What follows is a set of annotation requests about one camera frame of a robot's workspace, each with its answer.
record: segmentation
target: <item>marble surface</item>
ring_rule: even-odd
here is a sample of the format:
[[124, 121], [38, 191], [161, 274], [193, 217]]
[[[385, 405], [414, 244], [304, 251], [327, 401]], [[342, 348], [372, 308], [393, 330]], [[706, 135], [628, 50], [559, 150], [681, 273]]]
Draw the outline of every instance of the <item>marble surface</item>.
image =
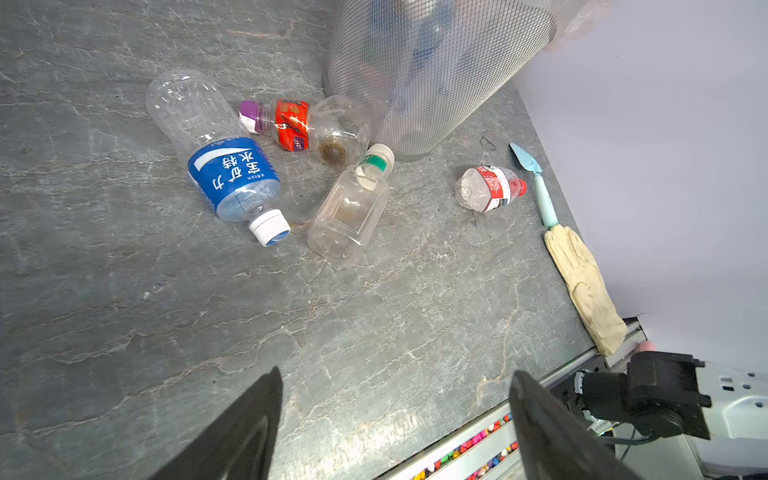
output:
[[591, 345], [533, 195], [461, 209], [455, 179], [545, 169], [511, 84], [427, 158], [399, 163], [362, 266], [306, 223], [335, 172], [260, 139], [293, 234], [216, 218], [144, 110], [191, 67], [228, 99], [323, 97], [330, 0], [11, 0], [0, 18], [0, 477], [146, 478], [260, 374], [285, 408], [271, 478], [371, 478], [501, 402], [510, 375]]

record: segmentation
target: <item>small crushed bottle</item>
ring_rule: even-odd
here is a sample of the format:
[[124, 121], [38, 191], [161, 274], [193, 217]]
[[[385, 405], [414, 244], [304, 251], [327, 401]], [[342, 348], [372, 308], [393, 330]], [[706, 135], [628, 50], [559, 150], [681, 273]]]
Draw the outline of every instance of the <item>small crushed bottle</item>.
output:
[[147, 90], [147, 111], [219, 217], [247, 220], [265, 247], [290, 232], [273, 207], [280, 196], [275, 170], [209, 78], [194, 70], [160, 75]]
[[470, 168], [456, 182], [456, 200], [464, 208], [487, 212], [525, 195], [528, 186], [515, 172], [499, 167]]
[[395, 155], [375, 144], [357, 165], [344, 170], [317, 211], [307, 242], [341, 270], [360, 259], [389, 199], [386, 178]]
[[240, 104], [240, 121], [252, 134], [269, 135], [288, 151], [309, 150], [337, 168], [356, 164], [371, 134], [368, 108], [342, 95], [311, 107], [298, 100], [245, 100]]

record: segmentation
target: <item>beige glove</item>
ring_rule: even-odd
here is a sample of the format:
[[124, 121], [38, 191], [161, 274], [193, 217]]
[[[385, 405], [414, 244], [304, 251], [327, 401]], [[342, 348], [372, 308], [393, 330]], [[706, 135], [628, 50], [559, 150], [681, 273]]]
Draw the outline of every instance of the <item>beige glove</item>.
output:
[[612, 355], [627, 335], [598, 263], [570, 227], [555, 225], [544, 235], [547, 250], [568, 286], [568, 294], [601, 355]]

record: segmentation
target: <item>clear plastic bottle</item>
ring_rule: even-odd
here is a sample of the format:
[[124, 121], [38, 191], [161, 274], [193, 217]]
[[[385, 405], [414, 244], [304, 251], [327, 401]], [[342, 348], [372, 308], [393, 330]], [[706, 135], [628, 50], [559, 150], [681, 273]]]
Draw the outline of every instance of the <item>clear plastic bottle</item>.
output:
[[344, 170], [317, 211], [307, 242], [336, 269], [354, 265], [365, 251], [389, 199], [386, 178], [394, 164], [389, 147], [373, 145]]
[[268, 135], [288, 151], [309, 149], [337, 168], [357, 164], [371, 134], [368, 107], [341, 95], [311, 107], [298, 100], [245, 100], [240, 120], [252, 134]]
[[194, 70], [160, 75], [147, 90], [147, 111], [219, 217], [247, 220], [265, 247], [290, 232], [273, 207], [280, 196], [275, 170], [209, 78]]
[[528, 186], [508, 168], [470, 168], [456, 181], [456, 201], [464, 208], [487, 212], [525, 195]]

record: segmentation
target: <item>metal mesh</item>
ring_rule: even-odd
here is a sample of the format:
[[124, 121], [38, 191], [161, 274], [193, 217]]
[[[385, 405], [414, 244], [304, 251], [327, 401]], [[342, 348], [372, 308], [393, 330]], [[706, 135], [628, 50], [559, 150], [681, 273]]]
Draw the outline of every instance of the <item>metal mesh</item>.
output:
[[553, 1], [531, 3], [345, 0], [326, 94], [367, 104], [375, 142], [423, 155], [555, 37]]

